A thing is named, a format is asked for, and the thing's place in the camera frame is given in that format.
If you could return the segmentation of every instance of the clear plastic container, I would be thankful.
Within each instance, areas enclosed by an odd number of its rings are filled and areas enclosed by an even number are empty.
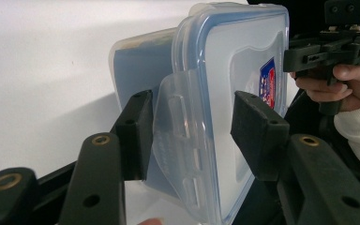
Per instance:
[[[137,83],[137,88],[152,87],[157,94],[156,163],[188,212],[201,223],[231,224],[254,179],[230,135],[234,92],[258,95],[279,114],[286,112],[287,76],[282,60],[288,28],[285,7],[197,5],[177,28],[165,31],[172,37],[170,66],[162,62],[155,72],[140,72],[139,76],[154,73],[153,82],[123,82],[128,74],[114,72],[121,103],[128,94],[125,97],[118,85],[129,88]],[[162,44],[158,40],[165,35],[138,39],[139,43]],[[129,60],[134,67],[141,61]],[[158,72],[165,67],[166,72],[172,69],[171,74]],[[155,185],[168,192],[164,185]]]

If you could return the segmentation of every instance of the logo sticker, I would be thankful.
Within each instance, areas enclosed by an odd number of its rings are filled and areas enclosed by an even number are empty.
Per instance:
[[[274,109],[276,100],[276,65],[270,59],[260,69],[259,97]]]

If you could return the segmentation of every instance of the finger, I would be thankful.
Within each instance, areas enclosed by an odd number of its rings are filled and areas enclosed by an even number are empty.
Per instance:
[[[342,93],[348,89],[347,84],[342,82],[336,82],[328,86],[325,80],[316,80],[313,78],[299,78],[296,80],[296,85],[301,89],[328,93]]]
[[[328,101],[339,101],[349,96],[353,90],[347,89],[342,93],[327,93],[327,92],[319,92],[319,91],[310,91],[307,90],[307,95],[311,98],[311,100],[316,102],[328,102]]]
[[[163,219],[161,219],[161,218],[149,218],[146,221],[143,221],[142,223],[139,223],[139,225],[163,225]]]
[[[333,74],[341,81],[356,80],[360,82],[360,65],[337,65],[333,68]]]

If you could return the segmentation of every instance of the brass screw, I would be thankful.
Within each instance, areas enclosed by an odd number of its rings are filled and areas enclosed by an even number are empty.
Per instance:
[[[303,144],[312,146],[312,147],[316,147],[318,145],[320,145],[320,142],[313,138],[313,137],[309,137],[309,136],[303,136],[300,138],[300,142],[302,142]]]
[[[110,142],[110,137],[106,136],[106,135],[97,136],[96,138],[94,138],[92,140],[92,144],[94,144],[96,146],[101,146],[101,145],[104,145],[109,142]]]
[[[0,176],[0,191],[15,187],[20,183],[22,178],[22,175],[19,173],[10,173]]]

